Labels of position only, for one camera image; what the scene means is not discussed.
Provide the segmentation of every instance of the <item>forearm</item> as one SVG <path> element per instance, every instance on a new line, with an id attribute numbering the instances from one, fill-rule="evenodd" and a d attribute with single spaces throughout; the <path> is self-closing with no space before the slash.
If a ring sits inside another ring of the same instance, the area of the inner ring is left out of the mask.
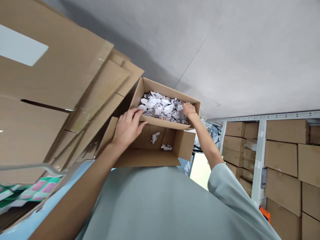
<path id="1" fill-rule="evenodd" d="M 216 144 L 212 140 L 206 127 L 201 122 L 199 116 L 195 113 L 189 116 L 189 119 L 192 121 L 194 128 L 196 129 L 200 147 L 208 160 L 211 170 L 215 165 L 224 163 Z"/>
<path id="2" fill-rule="evenodd" d="M 30 239 L 50 239 L 53 232 L 57 239 L 74 239 L 74 234 L 81 230 L 90 215 L 112 167 L 124 150 L 125 147 L 110 143 L 40 225 L 50 227 L 38 231 L 39 227 Z"/>

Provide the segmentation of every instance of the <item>paper scrap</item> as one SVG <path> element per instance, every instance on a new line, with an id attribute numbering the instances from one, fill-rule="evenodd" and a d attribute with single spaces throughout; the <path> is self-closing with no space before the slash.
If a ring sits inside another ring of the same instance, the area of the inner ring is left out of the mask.
<path id="1" fill-rule="evenodd" d="M 151 138 L 152 144 L 155 143 L 155 141 L 158 139 L 159 136 L 160 136 L 160 132 L 157 132 L 157 133 L 152 135 L 152 138 Z"/>
<path id="2" fill-rule="evenodd" d="M 161 148 L 164 150 L 164 151 L 171 151 L 172 150 L 172 146 L 169 145 L 169 144 L 163 144 L 161 146 Z"/>
<path id="3" fill-rule="evenodd" d="M 169 98 L 157 92 L 150 91 L 141 99 L 139 109 L 144 110 L 143 115 L 148 117 L 155 117 L 170 122 L 189 124 L 187 117 L 182 114 L 183 106 L 181 101 L 177 98 Z"/>

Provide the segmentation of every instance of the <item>white label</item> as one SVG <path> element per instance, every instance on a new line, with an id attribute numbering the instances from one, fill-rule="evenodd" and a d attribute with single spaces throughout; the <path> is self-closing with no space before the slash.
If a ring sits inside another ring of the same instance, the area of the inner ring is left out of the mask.
<path id="1" fill-rule="evenodd" d="M 264 131 L 259 131 L 258 137 L 263 137 L 264 136 Z"/>
<path id="2" fill-rule="evenodd" d="M 260 169 L 261 168 L 261 162 L 260 161 L 256 161 L 255 167 Z"/>
<path id="3" fill-rule="evenodd" d="M 1 56 L 33 66 L 48 48 L 47 45 L 0 24 Z"/>

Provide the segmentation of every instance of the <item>metal shelving unit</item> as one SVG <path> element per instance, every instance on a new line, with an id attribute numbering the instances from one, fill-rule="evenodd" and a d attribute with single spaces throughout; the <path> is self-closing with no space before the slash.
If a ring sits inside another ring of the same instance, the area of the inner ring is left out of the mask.
<path id="1" fill-rule="evenodd" d="M 253 174 L 252 184 L 252 202 L 257 206 L 266 207 L 266 197 L 264 196 L 264 189 L 261 188 L 262 172 L 264 166 L 264 155 L 266 148 L 266 131 L 268 120 L 285 120 L 285 119 L 317 119 L 320 118 L 320 111 L 308 111 L 308 112 L 292 112 L 281 114 L 267 114 L 248 117 L 233 117 L 233 118 L 216 118 L 208 119 L 207 122 L 218 124 L 222 126 L 219 150 L 220 154 L 223 149 L 223 140 L 226 133 L 227 122 L 245 122 L 245 121 L 258 121 L 259 122 L 259 134 L 257 141 L 257 151 L 255 160 L 255 169 Z"/>

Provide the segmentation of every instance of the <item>light blue shirt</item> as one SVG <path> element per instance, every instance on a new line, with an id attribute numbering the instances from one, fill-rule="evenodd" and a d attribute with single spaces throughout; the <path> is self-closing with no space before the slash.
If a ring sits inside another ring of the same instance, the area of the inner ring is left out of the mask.
<path id="1" fill-rule="evenodd" d="M 225 164 L 208 189 L 177 167 L 115 169 L 77 239 L 280 240 Z"/>

